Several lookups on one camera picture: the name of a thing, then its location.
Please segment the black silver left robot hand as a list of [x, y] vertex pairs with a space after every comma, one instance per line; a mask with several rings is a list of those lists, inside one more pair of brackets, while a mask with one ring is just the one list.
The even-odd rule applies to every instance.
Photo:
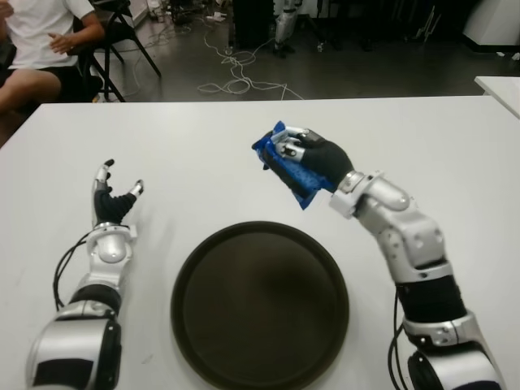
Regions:
[[108, 180], [111, 177], [110, 169], [114, 164], [113, 158], [106, 160], [97, 170], [93, 180], [92, 225], [94, 228], [103, 223], [120, 225], [145, 189], [143, 180], [138, 180], [125, 194], [113, 196], [111, 194], [113, 188], [108, 184]]

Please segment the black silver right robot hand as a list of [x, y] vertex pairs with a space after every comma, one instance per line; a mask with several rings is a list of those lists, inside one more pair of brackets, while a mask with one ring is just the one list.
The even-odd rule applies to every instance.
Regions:
[[353, 170], [348, 155], [335, 143], [307, 128], [276, 124], [252, 145], [265, 170], [273, 171], [300, 201], [324, 189], [337, 190]]

